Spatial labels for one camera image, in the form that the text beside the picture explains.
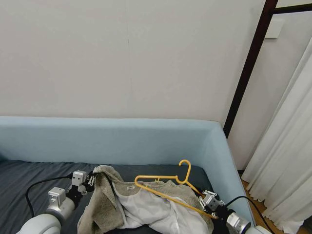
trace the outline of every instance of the black metal frame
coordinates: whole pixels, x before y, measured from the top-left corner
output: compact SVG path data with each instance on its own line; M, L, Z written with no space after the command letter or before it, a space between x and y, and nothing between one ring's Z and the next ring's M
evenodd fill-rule
M229 109L227 119L225 121L223 131L226 138L229 136L232 125L234 123L239 105L243 99L249 78L253 72L255 62L259 55L265 34L269 28L272 16L274 14L284 14L284 13L293 13L293 12L303 12L303 11L312 11L311 4L303 4L297 6L288 6L288 7L276 7L278 0L266 0L257 29L255 31L253 41L251 43L243 71L240 75L239 82Z

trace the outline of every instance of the clothing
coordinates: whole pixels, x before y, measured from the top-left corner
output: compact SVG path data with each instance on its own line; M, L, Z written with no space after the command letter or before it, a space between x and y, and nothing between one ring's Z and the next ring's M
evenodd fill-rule
M211 234L213 231L213 223L207 216L141 189L133 182L123 182L110 166L101 165L94 173L99 173L95 191L78 223L79 234L99 234L144 224L164 234ZM175 185L170 180L143 184L201 209L189 186Z
M163 234L209 234L212 232L213 226L211 227L210 224L209 230L204 219L196 211L141 188L135 194L129 195L125 188L132 190L129 189L133 188L132 185L133 183L119 183L116 186L113 183L114 191L124 212L124 225L119 228L136 228L148 224L150 228ZM148 186L155 190L160 188L166 191L171 190L172 193L182 191L183 194L186 193L185 189L187 189L184 188L187 186L177 186L170 180L167 183L161 181L149 183ZM128 195L120 194L118 187L121 191L128 193Z

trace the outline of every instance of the light switch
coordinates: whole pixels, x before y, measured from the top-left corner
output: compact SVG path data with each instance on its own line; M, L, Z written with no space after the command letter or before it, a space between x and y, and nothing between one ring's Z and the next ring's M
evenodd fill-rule
M267 30L267 33L265 35L265 38L278 38L283 25L284 25L283 19L272 19L270 26Z

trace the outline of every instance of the black cable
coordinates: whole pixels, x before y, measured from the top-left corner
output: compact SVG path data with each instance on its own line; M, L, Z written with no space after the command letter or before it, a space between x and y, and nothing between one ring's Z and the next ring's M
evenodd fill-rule
M44 182L48 182L48 181L51 181L51 180L57 180L57 179L66 179L66 178L72 178L73 174L70 173L69 175L67 176L61 176L61 177L55 177L55 178L50 178L50 179L44 179L44 180L41 180L41 181L38 181L32 185L30 185L28 187L28 189L26 190L26 193L25 193L25 197L26 197L26 200L27 200L27 204L29 206L29 209L30 209L30 213L31 213L31 217L35 217L35 214L34 214L34 209L33 209L33 206L31 205L31 202L29 200L29 197L28 197L28 194L29 194L29 191L32 187L34 187L35 185L37 184L40 184L40 183L44 183Z
M238 200L238 199L240 199L240 198L245 198L245 199L249 200L249 201L252 203L252 205L255 207L255 209L256 209L257 212L259 213L259 215L260 215L262 221L265 223L265 225L267 226L267 228L269 229L269 231L270 231L272 234L275 234L275 233L272 231L272 229L269 227L267 221L265 221L264 217L262 216L262 214L261 214L260 210L258 209L258 207L255 205L254 201L252 201L249 197L246 197L246 196L238 196L238 197L234 198L232 201L228 202L228 203L225 205L225 207L228 207L229 205L231 205L233 202L235 202L236 200Z

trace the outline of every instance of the mattress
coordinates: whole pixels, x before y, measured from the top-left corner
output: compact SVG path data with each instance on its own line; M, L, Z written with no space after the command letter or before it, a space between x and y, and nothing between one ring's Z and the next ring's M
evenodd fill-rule
M2 234L14 234L20 230L22 225L31 218L30 210L25 199L27 188L43 179L66 176L70 172L82 170L89 173L99 164L70 163L70 162L25 162L19 160L0 162L0 229ZM183 180L188 167L177 165L111 165L117 170L124 181L134 181L137 175L178 175ZM192 166L189 181L196 187L212 191L212 186L204 170ZM54 180L34 186L29 193L35 215L45 212L48 206L48 191L57 186L68 188L69 179ZM88 193L80 201L62 226L62 234L76 234L77 223L84 208L88 205L92 193ZM148 226L137 229L115 229L110 234L156 234L158 232Z

